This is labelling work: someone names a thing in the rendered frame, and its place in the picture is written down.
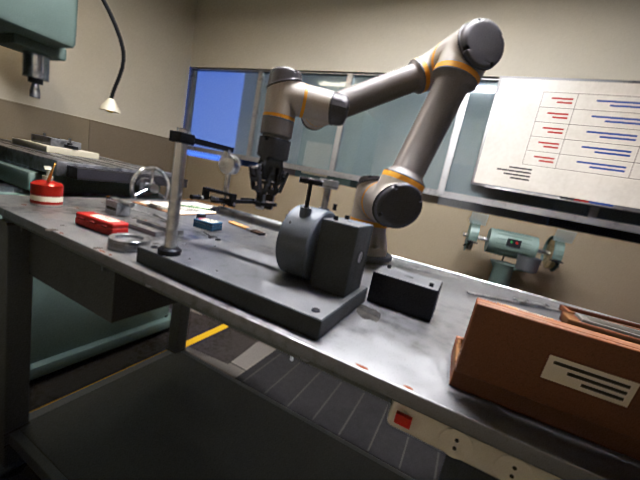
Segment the red switch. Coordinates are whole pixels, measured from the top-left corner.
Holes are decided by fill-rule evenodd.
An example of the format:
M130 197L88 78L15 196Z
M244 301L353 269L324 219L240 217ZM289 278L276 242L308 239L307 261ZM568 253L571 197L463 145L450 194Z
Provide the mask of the red switch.
M409 427L411 427L412 420L413 418L402 412L396 412L396 418L393 419L394 423L406 428L407 430L409 430Z

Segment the workbench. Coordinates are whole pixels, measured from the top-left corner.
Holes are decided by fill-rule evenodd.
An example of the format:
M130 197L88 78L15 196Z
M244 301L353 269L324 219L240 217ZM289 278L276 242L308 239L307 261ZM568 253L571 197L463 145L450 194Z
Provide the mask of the workbench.
M558 302L394 257L395 268L443 282L431 322L365 302L379 318L356 310L313 341L160 275L138 264L135 254L107 250L106 236L74 224L76 211L104 212L104 204L104 199L67 197L63 206L38 207L27 196L0 198L0 431L36 473L58 478L402 477L184 352L188 312L195 309L557 477L640 477L640 465L625 457L448 385L453 342L465 334L478 296L554 318ZM222 212L219 243L232 248L234 238L251 233L226 224L227 215L239 213ZM181 218L181 242L202 239L204 232L192 221ZM264 230L265 248L274 248L276 222L246 214L241 221ZM28 267L31 246L42 242L174 305L170 352L29 415ZM373 271L365 270L363 285ZM281 434L270 435L272 429ZM231 465L225 455L234 450L251 461ZM319 451L322 455L312 454ZM264 465L271 470L260 470Z

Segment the brown wooden case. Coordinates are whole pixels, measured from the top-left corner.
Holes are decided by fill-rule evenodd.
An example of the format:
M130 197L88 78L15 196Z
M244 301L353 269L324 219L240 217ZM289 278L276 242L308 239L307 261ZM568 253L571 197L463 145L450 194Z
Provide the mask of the brown wooden case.
M542 378L550 365L575 388ZM451 386L636 460L639 383L639 344L484 299L451 358Z

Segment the metal tabletop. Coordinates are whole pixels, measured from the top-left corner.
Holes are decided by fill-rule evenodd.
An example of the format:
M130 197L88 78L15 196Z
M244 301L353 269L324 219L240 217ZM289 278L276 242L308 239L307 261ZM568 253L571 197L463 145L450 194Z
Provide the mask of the metal tabletop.
M43 207L30 204L27 196L0 198L0 214L7 221L549 473L565 479L590 479L640 472L640 465L626 457L449 387L451 348L455 337L465 334L478 296L557 319L559 303L555 300L394 257L394 268L443 282L431 322L365 302L367 308L354 311L313 341L160 275L138 264L134 253L107 250L106 236L75 225L75 213L87 210L105 212L105 200L66 197L63 206ZM140 206L133 212L134 218L149 214ZM228 220L237 215L221 209L218 218ZM273 252L276 222L246 214L241 221L266 231L257 253ZM207 235L193 228L192 222L191 216L181 218L184 235L180 242ZM253 235L226 222L216 234L227 248L232 248L234 238ZM366 269L363 285L369 284L374 270Z

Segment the table drawn on whiteboard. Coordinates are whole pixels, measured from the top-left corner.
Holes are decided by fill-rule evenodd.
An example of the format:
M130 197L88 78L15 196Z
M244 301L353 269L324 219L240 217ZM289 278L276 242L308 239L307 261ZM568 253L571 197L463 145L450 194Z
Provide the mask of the table drawn on whiteboard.
M637 83L505 78L473 183L640 208L639 149Z

